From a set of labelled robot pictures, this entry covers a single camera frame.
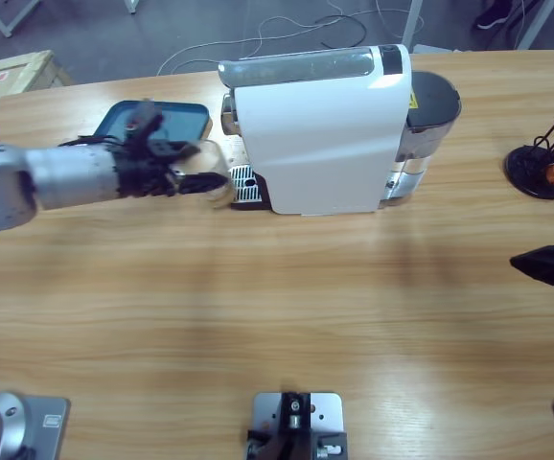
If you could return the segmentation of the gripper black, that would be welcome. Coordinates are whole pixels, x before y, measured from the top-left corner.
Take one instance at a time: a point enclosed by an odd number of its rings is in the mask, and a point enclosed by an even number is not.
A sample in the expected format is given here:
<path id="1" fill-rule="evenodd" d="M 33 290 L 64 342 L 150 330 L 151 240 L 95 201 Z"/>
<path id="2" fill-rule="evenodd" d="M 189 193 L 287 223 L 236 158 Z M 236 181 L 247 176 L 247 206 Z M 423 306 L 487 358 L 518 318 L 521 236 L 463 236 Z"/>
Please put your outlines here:
<path id="1" fill-rule="evenodd" d="M 185 141 L 148 140 L 132 145 L 111 146 L 118 179 L 117 193 L 124 197 L 174 196 L 170 165 L 200 153 L 200 148 Z M 181 195 L 205 194 L 229 183 L 229 179 L 216 172 L 184 174 L 178 179 Z"/>

